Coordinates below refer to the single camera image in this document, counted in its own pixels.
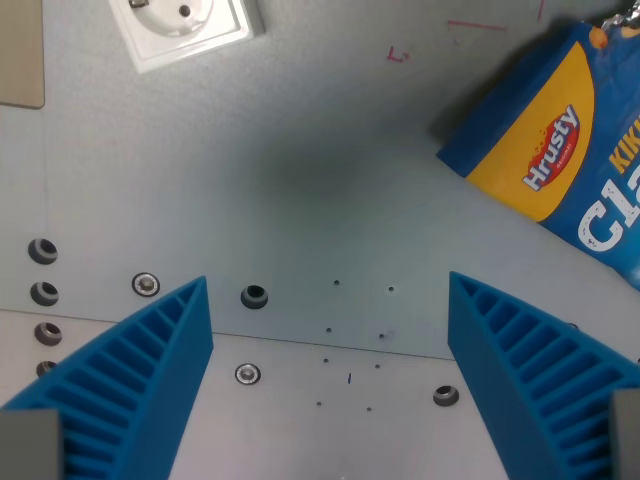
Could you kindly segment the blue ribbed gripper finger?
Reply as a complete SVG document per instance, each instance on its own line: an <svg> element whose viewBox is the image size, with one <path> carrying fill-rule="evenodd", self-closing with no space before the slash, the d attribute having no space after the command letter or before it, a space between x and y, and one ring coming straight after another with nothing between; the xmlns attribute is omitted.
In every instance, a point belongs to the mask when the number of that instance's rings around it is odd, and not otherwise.
<svg viewBox="0 0 640 480"><path fill-rule="evenodd" d="M113 325L2 409L60 414L67 479L166 479L213 348L199 277Z"/></svg>
<svg viewBox="0 0 640 480"><path fill-rule="evenodd" d="M448 345L509 478L612 478L609 405L638 387L637 364L458 272Z"/></svg>

